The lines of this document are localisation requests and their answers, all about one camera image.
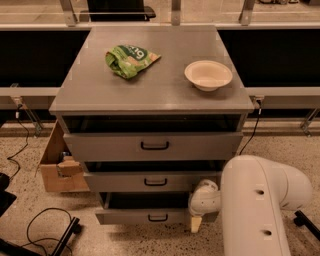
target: power cord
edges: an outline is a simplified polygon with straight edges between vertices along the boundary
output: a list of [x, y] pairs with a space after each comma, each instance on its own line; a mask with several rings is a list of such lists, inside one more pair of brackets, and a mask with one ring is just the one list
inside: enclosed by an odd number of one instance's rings
[[[58, 241], [58, 244], [61, 243], [61, 241], [59, 241], [58, 239], [55, 239], [55, 238], [42, 238], [42, 239], [39, 239], [39, 240], [36, 240], [36, 241], [32, 241], [32, 240], [30, 239], [30, 236], [29, 236], [29, 230], [30, 230], [31, 224], [32, 224], [41, 214], [43, 214], [43, 213], [46, 212], [46, 211], [51, 211], [51, 210], [56, 210], [56, 211], [65, 212], [65, 213], [69, 216], [69, 220], [70, 220], [70, 222], [71, 222], [71, 215], [70, 215], [70, 213], [69, 213], [68, 211], [66, 211], [66, 210], [64, 210], [64, 209], [61, 209], [61, 208], [54, 208], [54, 207], [46, 208], [46, 209], [42, 210], [40, 213], [38, 213], [38, 214], [30, 221], [30, 223], [28, 224], [28, 227], [27, 227], [27, 239], [28, 239], [29, 243], [24, 244], [24, 245], [22, 245], [21, 247], [25, 247], [25, 246], [27, 246], [27, 245], [32, 244], [32, 245], [35, 245], [35, 246], [40, 247], [40, 248], [43, 250], [45, 256], [48, 256], [48, 252], [47, 252], [47, 250], [45, 249], [45, 247], [44, 247], [43, 245], [41, 245], [41, 244], [38, 244], [37, 242], [44, 241], [44, 240], [55, 240], [55, 241]], [[70, 248], [69, 246], [66, 246], [66, 247], [68, 248], [68, 250], [70, 251], [70, 253], [71, 253], [71, 255], [72, 255], [72, 250], [71, 250], [71, 248]]]
[[20, 109], [22, 108], [22, 104], [18, 105], [17, 111], [16, 111], [16, 119], [17, 122], [27, 131], [27, 136], [26, 136], [26, 143], [25, 145], [15, 154], [13, 154], [12, 156], [7, 157], [7, 160], [15, 163], [18, 167], [18, 169], [16, 170], [16, 172], [10, 177], [10, 182], [13, 180], [13, 178], [18, 174], [18, 172], [21, 170], [21, 166], [20, 163], [13, 159], [15, 156], [17, 156], [18, 154], [20, 154], [23, 150], [25, 150], [25, 148], [29, 145], [28, 144], [28, 138], [29, 138], [29, 130], [21, 123], [20, 121]]
[[250, 143], [250, 141], [253, 139], [254, 135], [256, 134], [257, 126], [258, 126], [258, 123], [259, 123], [259, 120], [260, 120], [261, 111], [262, 111], [262, 108], [261, 108], [262, 101], [261, 101], [261, 100], [257, 100], [257, 103], [259, 104], [259, 111], [258, 111], [258, 117], [257, 117], [256, 124], [255, 124], [255, 126], [254, 126], [254, 129], [253, 129], [253, 132], [252, 132], [252, 135], [251, 135], [250, 139], [249, 139], [249, 140], [247, 141], [247, 143], [242, 147], [239, 155], [242, 154], [243, 150], [247, 147], [247, 145]]

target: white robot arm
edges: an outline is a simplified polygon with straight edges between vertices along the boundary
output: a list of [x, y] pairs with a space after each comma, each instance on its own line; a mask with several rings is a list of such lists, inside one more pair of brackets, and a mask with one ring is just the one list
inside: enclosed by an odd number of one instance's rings
[[[219, 211], [220, 191], [212, 183], [200, 182], [191, 195], [192, 216]], [[311, 197], [309, 179], [294, 167], [255, 156], [231, 159], [221, 179], [225, 255], [290, 255], [280, 209], [298, 210]]]

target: drawer handle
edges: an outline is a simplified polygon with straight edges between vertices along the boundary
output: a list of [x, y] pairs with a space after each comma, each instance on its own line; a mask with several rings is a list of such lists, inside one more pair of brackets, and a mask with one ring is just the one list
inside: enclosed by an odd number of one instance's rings
[[165, 222], [168, 220], [168, 214], [164, 217], [152, 217], [150, 214], [148, 215], [148, 220], [150, 222]]
[[141, 141], [140, 146], [143, 150], [166, 150], [169, 148], [169, 141], [167, 141], [164, 146], [160, 146], [160, 147], [148, 147], [144, 145], [143, 141]]
[[168, 182], [167, 178], [165, 178], [163, 182], [148, 181], [147, 179], [144, 179], [144, 185], [153, 186], [153, 187], [165, 186], [165, 185], [167, 185], [167, 182]]

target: drawer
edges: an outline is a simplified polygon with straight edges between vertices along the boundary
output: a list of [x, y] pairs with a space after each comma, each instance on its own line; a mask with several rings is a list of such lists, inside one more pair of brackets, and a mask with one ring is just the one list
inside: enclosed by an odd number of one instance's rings
[[193, 191], [202, 179], [217, 182], [220, 173], [199, 172], [108, 172], [84, 173], [93, 192]]
[[[188, 193], [102, 193], [105, 209], [97, 210], [100, 224], [190, 223]], [[213, 222], [217, 213], [206, 214]]]
[[65, 134], [77, 161], [220, 160], [234, 156], [241, 132]]
[[192, 191], [201, 179], [218, 183], [225, 161], [85, 162], [91, 191]]
[[189, 218], [188, 209], [98, 210], [95, 214], [101, 225], [159, 223], [185, 224]]

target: cardboard box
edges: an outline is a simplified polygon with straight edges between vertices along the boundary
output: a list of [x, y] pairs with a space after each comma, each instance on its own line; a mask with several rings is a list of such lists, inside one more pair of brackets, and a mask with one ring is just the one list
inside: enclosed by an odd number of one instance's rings
[[63, 134], [60, 124], [56, 122], [40, 161], [45, 190], [47, 192], [89, 191], [80, 163], [69, 156], [60, 159], [62, 152], [69, 151], [63, 140]]

